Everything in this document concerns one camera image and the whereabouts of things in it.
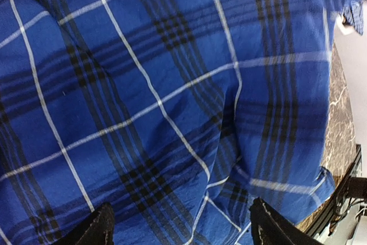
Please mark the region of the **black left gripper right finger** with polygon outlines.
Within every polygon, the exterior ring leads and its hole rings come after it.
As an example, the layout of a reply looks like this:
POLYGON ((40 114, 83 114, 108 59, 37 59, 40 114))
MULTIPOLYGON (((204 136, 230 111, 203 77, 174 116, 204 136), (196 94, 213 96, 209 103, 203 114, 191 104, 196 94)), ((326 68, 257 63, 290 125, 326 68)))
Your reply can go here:
POLYGON ((254 244, 321 244, 293 226, 261 198, 254 199, 249 210, 254 244))

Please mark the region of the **blue plaid long sleeve shirt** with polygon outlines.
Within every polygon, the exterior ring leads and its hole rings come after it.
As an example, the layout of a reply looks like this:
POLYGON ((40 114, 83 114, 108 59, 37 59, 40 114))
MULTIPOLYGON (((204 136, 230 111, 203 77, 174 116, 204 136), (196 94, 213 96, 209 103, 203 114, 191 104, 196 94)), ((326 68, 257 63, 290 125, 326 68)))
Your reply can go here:
POLYGON ((321 165, 335 16, 362 0, 1 0, 1 243, 252 244, 321 165))

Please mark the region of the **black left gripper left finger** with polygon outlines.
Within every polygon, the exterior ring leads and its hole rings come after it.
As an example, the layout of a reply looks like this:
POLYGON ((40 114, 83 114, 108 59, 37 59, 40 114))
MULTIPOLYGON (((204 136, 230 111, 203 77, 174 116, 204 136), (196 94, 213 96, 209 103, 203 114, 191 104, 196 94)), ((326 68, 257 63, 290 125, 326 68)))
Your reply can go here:
POLYGON ((110 203, 102 204, 79 223, 71 232, 58 240, 59 244, 112 245, 115 215, 110 203))

